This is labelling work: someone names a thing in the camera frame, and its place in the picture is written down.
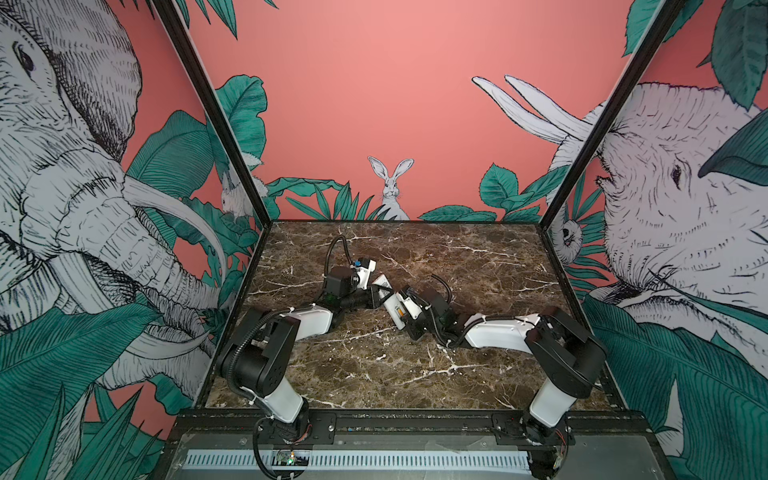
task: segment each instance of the vent grille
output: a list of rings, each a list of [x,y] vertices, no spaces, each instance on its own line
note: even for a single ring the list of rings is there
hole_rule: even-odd
[[[261,452],[272,465],[274,451]],[[314,450],[309,468],[322,470],[446,470],[529,473],[526,452],[425,452],[423,450]],[[247,450],[190,450],[182,469],[253,470],[259,468]],[[273,470],[305,467],[274,466]]]

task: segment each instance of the marble tabletop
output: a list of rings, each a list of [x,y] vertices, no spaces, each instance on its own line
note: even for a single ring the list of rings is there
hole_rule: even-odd
[[[430,278],[438,274],[459,312],[525,315],[547,305],[570,311],[532,225],[279,222],[238,321],[248,306],[277,309],[314,299],[328,243],[340,233],[353,259],[376,260],[396,289],[442,292]],[[331,266],[341,264],[338,245]],[[297,342],[286,377],[311,407],[346,409],[524,409],[546,378],[527,353],[448,350],[428,333],[412,341],[383,308],[348,313],[332,332]],[[246,406],[216,378],[207,407]],[[574,409],[611,408],[594,390]]]

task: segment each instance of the elephant eye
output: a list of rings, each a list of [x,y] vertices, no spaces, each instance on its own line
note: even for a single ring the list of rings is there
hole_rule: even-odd
[[[22,68],[27,72],[27,75],[30,75],[35,69],[35,63],[29,55],[27,55],[27,52],[24,51],[24,47],[18,42],[14,42],[13,52],[16,54],[16,58],[18,58],[18,62],[22,64]]]
[[[680,176],[682,176],[683,171],[680,168],[680,165],[675,165],[672,169],[672,181],[677,186],[677,189],[680,189]]]

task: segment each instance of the elephant ear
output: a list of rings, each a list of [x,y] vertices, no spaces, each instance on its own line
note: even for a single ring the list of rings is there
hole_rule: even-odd
[[[105,0],[0,0],[40,45],[94,139],[115,159],[134,133],[141,70]]]

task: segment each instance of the rabbit ear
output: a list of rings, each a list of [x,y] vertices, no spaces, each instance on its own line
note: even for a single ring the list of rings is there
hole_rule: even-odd
[[[376,173],[376,175],[379,175],[384,180],[389,179],[389,172],[386,170],[386,166],[381,163],[381,161],[375,159],[374,157],[368,157],[368,160],[371,162],[371,167],[373,167],[373,171]]]
[[[400,175],[404,174],[408,171],[410,167],[413,167],[413,159],[412,158],[406,158],[402,162],[400,162],[400,165],[397,166],[395,169],[395,173],[392,175],[392,178],[397,178]]]

